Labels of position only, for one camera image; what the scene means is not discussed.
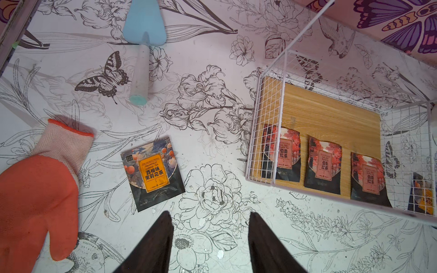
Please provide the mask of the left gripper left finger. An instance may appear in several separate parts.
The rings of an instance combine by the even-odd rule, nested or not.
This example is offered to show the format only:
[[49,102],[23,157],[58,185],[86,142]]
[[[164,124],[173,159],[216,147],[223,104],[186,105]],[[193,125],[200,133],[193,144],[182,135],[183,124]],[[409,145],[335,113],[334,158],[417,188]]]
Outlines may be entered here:
[[174,226],[169,211],[152,224],[116,273],[167,273],[169,271]]

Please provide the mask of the orange jasmine tea bag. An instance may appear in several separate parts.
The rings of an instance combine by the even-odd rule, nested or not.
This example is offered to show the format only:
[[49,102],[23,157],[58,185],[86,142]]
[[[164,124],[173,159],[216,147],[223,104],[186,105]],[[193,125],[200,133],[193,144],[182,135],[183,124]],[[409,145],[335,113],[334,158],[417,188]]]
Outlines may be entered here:
[[426,181],[419,173],[414,172],[407,210],[433,215],[433,199],[431,183]]
[[169,136],[125,150],[121,159],[138,212],[185,192]]

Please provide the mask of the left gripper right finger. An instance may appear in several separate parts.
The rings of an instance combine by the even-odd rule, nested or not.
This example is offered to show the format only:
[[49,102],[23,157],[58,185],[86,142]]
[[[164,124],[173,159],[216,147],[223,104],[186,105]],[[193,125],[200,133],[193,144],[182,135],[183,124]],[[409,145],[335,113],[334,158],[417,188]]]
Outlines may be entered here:
[[256,212],[249,217],[248,244],[254,273],[306,272]]

